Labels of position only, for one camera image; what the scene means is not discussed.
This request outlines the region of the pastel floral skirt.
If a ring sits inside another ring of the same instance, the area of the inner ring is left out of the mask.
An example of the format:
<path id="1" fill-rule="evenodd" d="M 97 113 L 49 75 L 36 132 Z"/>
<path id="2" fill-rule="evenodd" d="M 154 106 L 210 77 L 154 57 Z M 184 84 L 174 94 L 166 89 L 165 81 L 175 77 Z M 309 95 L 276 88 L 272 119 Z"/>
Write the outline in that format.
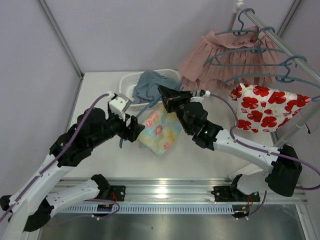
<path id="1" fill-rule="evenodd" d="M 137 138 L 141 149 L 149 149 L 156 156 L 163 155 L 177 140 L 182 127 L 177 116 L 158 105 L 143 121 L 144 130 Z"/>

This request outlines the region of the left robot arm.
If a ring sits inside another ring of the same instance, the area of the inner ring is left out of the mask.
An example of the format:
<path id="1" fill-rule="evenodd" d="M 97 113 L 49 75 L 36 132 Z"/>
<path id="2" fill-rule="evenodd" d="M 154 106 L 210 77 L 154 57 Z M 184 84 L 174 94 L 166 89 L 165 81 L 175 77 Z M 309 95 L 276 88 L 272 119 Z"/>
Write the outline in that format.
<path id="1" fill-rule="evenodd" d="M 27 202 L 23 231 L 34 232 L 64 208 L 89 199 L 107 199 L 111 186 L 102 174 L 93 175 L 70 191 L 56 194 L 50 194 L 50 191 L 96 147 L 115 136 L 134 142 L 144 128 L 134 115 L 100 108 L 87 109 L 66 133 L 58 137 L 43 164 L 24 187 L 13 195 L 1 196 L 0 207 L 6 214 L 16 214 L 22 203 Z"/>

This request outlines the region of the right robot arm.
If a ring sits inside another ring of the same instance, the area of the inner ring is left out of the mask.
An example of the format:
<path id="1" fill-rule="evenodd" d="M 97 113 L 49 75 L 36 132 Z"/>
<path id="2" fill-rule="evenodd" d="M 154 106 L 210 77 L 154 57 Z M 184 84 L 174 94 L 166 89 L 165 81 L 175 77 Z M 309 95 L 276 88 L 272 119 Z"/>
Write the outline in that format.
<path id="1" fill-rule="evenodd" d="M 165 110 L 176 114 L 184 132 L 196 145 L 236 156 L 261 169 L 256 173 L 236 175 L 231 184 L 236 193 L 250 195 L 271 190 L 283 197 L 293 195 L 303 168 L 291 146 L 265 146 L 210 122 L 202 105 L 204 97 L 211 95 L 209 91 L 198 90 L 192 94 L 163 85 L 158 86 L 158 91 Z"/>

